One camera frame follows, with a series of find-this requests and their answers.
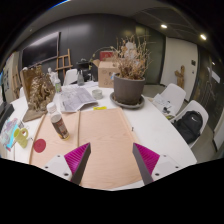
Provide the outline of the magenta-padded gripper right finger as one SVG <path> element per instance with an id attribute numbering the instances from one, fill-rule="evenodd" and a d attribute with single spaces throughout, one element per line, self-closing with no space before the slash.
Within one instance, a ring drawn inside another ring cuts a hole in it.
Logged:
<path id="1" fill-rule="evenodd" d="M 137 143 L 133 144 L 133 155 L 145 185 L 182 169 L 169 155 L 159 155 Z"/>

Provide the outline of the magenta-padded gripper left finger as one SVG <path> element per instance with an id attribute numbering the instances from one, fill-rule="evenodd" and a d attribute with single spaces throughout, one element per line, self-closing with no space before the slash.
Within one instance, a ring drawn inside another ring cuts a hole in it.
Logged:
<path id="1" fill-rule="evenodd" d="M 65 155 L 57 154 L 42 169 L 79 185 L 91 154 L 91 144 L 86 143 Z"/>

